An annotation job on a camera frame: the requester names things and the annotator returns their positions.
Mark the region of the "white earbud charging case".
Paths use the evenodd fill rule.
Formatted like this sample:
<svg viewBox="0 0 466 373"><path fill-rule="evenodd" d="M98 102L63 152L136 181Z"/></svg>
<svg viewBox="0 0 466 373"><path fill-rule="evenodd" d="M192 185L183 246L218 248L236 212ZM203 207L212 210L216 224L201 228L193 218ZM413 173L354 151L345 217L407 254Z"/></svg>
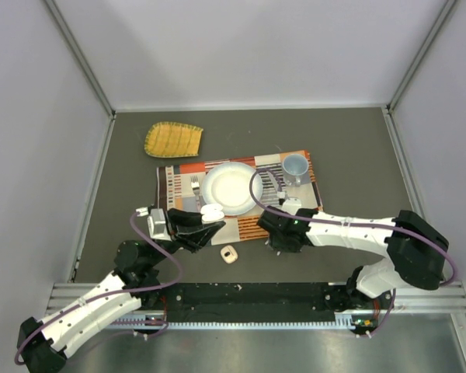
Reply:
<svg viewBox="0 0 466 373"><path fill-rule="evenodd" d="M221 248L220 255L226 264L232 264L238 260L238 253L231 245L227 245Z"/></svg>

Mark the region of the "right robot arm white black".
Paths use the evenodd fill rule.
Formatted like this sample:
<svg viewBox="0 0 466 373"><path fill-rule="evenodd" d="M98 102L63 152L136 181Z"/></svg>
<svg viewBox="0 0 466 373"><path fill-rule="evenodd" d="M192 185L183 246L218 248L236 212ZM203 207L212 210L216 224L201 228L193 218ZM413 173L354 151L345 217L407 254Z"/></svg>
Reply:
<svg viewBox="0 0 466 373"><path fill-rule="evenodd" d="M358 309L394 289L411 286L435 291L442 283L448 241L413 211L395 218L340 217L301 208L289 214L268 207L257 225L268 233L269 246L281 253L299 253L305 246L338 246L373 253L380 260L358 266L342 295L329 303L337 311Z"/></svg>

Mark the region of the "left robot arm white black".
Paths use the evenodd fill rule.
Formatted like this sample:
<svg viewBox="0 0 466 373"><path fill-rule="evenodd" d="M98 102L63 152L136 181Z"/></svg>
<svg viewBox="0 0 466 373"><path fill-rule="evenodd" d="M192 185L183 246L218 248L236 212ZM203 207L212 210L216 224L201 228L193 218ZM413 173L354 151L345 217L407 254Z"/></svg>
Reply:
<svg viewBox="0 0 466 373"><path fill-rule="evenodd" d="M77 350L129 312L158 304L161 290L178 284L183 267L174 257L191 253L224 227L215 205L198 212L142 207L130 217L138 240L117 249L116 267L94 288L52 315L25 320L19 328L14 362L30 372L59 372Z"/></svg>

